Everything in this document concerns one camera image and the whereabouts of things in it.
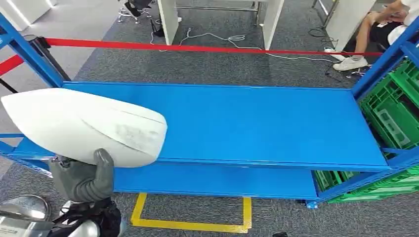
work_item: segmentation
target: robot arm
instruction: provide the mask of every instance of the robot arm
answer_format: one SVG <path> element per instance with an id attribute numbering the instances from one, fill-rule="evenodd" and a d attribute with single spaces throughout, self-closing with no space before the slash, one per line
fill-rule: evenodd
<path id="1" fill-rule="evenodd" d="M 73 202 L 95 202 L 113 194 L 114 161 L 104 149 L 94 152 L 97 165 L 57 156 L 48 163 L 58 191 Z"/>

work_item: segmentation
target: gray carpet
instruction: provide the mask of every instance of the gray carpet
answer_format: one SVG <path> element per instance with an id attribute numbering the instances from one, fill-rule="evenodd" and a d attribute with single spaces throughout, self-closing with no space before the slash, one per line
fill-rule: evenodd
<path id="1" fill-rule="evenodd" d="M 45 176 L 12 165 L 0 183 L 0 201 L 21 194 L 34 194 L 51 203 L 53 213 L 65 200 Z M 136 194 L 116 194 L 118 207 L 128 218 Z M 271 237 L 287 232 L 289 237 L 416 237 L 419 193 L 371 202 L 322 204 L 309 210 L 293 200 L 252 199 L 253 228 L 248 234 L 128 228 L 126 237 Z M 148 195 L 143 219 L 241 224 L 242 199 Z"/>
<path id="2" fill-rule="evenodd" d="M 221 5 L 249 7 L 248 2 L 220 3 L 219 1 L 181 0 L 179 5 Z M 321 25 L 316 10 L 311 8 L 311 0 L 286 1 L 279 19 L 279 25 L 273 39 L 272 49 L 322 50 L 323 38 L 314 38 L 307 31 Z M 156 17 L 155 5 L 150 10 Z M 185 37 L 188 28 L 192 35 L 211 32 L 227 38 L 234 35 L 246 35 L 246 40 L 239 41 L 239 46 L 261 47 L 263 45 L 261 28 L 255 27 L 253 14 L 234 11 L 179 11 L 183 18 L 174 42 Z M 124 23 L 115 23 L 104 40 L 149 42 L 151 26 L 143 19 L 135 25 L 128 19 Z M 207 45 L 232 47 L 227 41 L 204 36 L 189 39 L 186 45 Z M 334 60 L 330 56 L 313 56 Z M 225 54 L 205 52 L 158 52 L 141 50 L 96 49 L 76 76 L 76 80 L 162 82 L 162 83 L 207 83 L 239 85 L 282 85 L 309 87 L 350 87 L 355 79 L 346 79 L 341 74 L 330 70 L 331 77 L 325 71 L 331 63 L 308 60 L 286 60 L 268 55 Z"/>
<path id="3" fill-rule="evenodd" d="M 202 5 L 199 0 L 193 3 L 188 0 L 179 2 Z M 286 1 L 272 49 L 321 50 L 327 45 L 321 42 L 321 38 L 307 34 L 309 28 L 321 24 L 315 10 L 310 8 L 311 4 L 312 0 Z M 220 3 L 208 2 L 208 5 Z M 248 6 L 248 3 L 233 2 L 230 6 Z M 153 7 L 151 12 L 157 16 L 156 6 Z M 262 45 L 260 29 L 251 25 L 251 13 L 181 10 L 180 16 L 183 22 L 176 42 L 191 27 L 192 35 L 206 32 L 221 37 L 246 34 L 247 39 L 238 42 L 240 46 Z M 150 31 L 150 25 L 145 20 L 139 25 L 127 20 L 122 24 L 115 23 L 104 40 L 149 42 Z M 156 43 L 162 42 L 162 39 L 156 39 Z M 209 36 L 191 39 L 185 44 L 231 46 Z M 320 87 L 350 87 L 355 82 L 355 79 L 346 79 L 333 71 L 331 76 L 336 79 L 326 77 L 328 65 L 325 62 L 290 61 L 267 55 L 96 49 L 76 79 Z M 65 202 L 50 179 L 14 164 L 0 182 L 0 201 L 21 194 L 46 198 L 54 213 Z M 115 195 L 126 217 L 131 216 L 136 197 L 135 194 Z M 287 232 L 290 237 L 413 237 L 418 236 L 419 231 L 418 198 L 419 193 L 415 193 L 374 202 L 322 204 L 317 210 L 308 210 L 292 200 L 254 198 L 253 228 L 248 234 L 130 226 L 125 236 L 270 237 L 274 233 Z M 240 224 L 243 218 L 242 199 L 149 195 L 142 218 Z"/>

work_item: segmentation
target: white wall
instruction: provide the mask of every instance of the white wall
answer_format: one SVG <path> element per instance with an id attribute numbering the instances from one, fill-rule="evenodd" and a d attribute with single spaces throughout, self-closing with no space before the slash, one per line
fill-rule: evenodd
<path id="1" fill-rule="evenodd" d="M 0 12 L 17 30 L 22 31 L 28 27 L 28 23 L 34 23 L 51 8 L 49 3 L 55 5 L 57 0 L 0 0 Z M 27 21 L 18 14 L 13 5 Z"/>

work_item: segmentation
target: black shorts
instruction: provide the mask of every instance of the black shorts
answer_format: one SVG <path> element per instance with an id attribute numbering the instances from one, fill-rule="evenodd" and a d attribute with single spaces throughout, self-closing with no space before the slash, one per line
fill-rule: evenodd
<path id="1" fill-rule="evenodd" d="M 390 21 L 386 25 L 379 27 L 379 23 L 374 22 L 370 30 L 370 40 L 372 42 L 377 42 L 384 46 L 385 48 L 390 47 L 388 42 L 388 35 L 394 30 L 394 28 L 402 25 L 400 22 Z"/>

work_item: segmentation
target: stacked green crate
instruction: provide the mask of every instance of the stacked green crate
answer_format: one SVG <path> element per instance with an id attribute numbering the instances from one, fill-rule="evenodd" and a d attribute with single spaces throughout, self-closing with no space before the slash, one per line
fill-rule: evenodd
<path id="1" fill-rule="evenodd" d="M 410 149 L 419 144 L 419 70 L 405 60 L 360 102 L 377 141 L 383 147 Z M 394 154 L 385 154 L 386 158 Z M 419 191 L 419 166 L 395 174 L 329 203 L 381 200 Z"/>
<path id="2" fill-rule="evenodd" d="M 314 175 L 317 180 L 317 184 L 321 191 L 325 191 L 335 185 L 341 184 L 342 182 L 350 179 L 351 177 L 359 174 L 359 172 L 351 171 L 323 171 L 316 170 Z"/>

